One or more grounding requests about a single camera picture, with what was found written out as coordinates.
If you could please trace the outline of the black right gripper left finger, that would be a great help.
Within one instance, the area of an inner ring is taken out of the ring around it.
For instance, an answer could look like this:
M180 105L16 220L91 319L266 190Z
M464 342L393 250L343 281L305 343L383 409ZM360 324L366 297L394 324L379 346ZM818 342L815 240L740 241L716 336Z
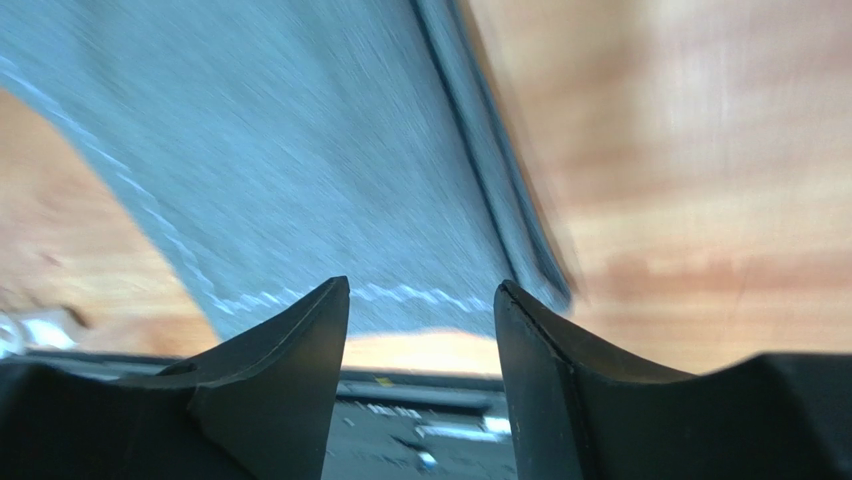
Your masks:
M1 363L5 479L318 479L349 316L331 278L175 360L36 351Z

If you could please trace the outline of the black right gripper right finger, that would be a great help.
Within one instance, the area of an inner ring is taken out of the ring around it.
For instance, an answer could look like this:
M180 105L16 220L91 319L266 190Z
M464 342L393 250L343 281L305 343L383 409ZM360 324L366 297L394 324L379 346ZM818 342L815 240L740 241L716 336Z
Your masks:
M760 354L693 375L571 323L511 281L494 317L522 479L851 475L847 354Z

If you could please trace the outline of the grey cloth napkin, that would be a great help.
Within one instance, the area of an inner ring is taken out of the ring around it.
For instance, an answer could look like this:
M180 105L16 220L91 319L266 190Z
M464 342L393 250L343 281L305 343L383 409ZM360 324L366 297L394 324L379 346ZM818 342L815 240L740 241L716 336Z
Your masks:
M1 84L224 339L334 276L351 335L571 304L453 1L5 1Z

